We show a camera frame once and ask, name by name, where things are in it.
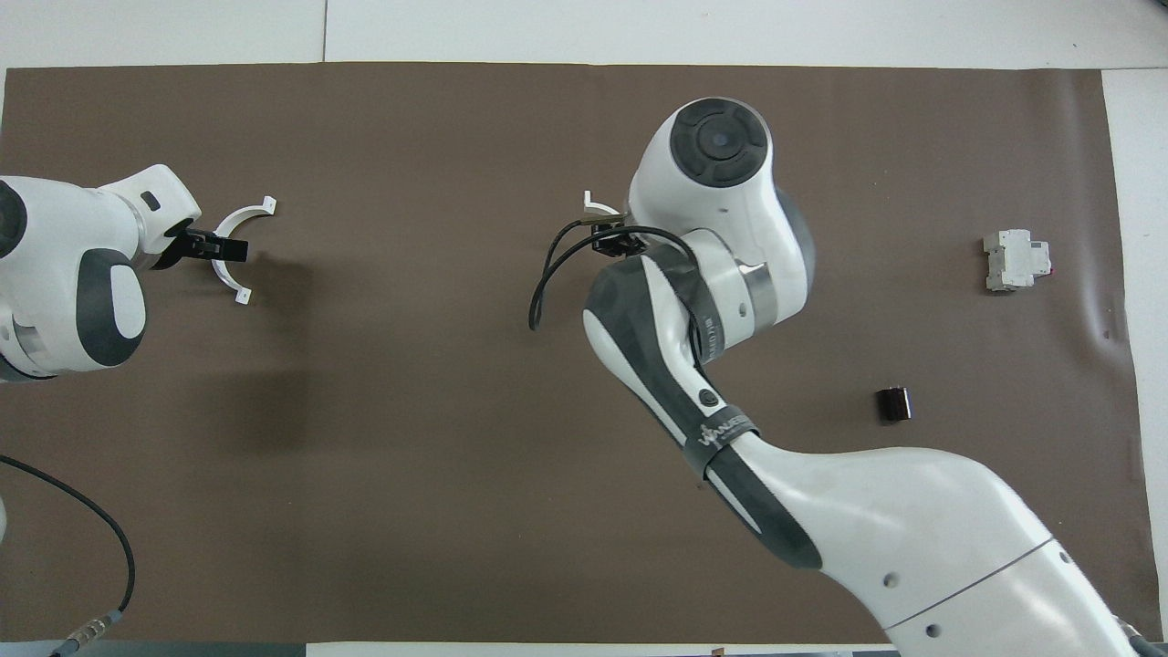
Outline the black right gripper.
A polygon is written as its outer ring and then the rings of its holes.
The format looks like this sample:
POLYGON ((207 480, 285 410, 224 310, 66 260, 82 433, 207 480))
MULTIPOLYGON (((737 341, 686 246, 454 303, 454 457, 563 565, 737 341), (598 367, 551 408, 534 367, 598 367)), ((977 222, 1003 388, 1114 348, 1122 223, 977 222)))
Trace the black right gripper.
POLYGON ((610 258, 637 256, 647 248, 639 233, 641 229, 637 224, 625 224, 623 221, 596 221, 591 224, 591 248, 610 258))

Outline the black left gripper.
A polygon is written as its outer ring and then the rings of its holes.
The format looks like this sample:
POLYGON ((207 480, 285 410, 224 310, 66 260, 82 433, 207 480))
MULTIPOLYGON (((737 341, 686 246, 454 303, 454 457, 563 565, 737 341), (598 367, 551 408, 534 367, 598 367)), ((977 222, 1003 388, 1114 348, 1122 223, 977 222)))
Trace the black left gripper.
POLYGON ((185 219, 164 233, 164 236, 171 236, 171 244, 159 254, 151 270, 175 267, 183 258, 246 262, 249 242, 232 238, 218 241, 218 236, 214 233, 192 230, 192 224, 193 219, 185 219))

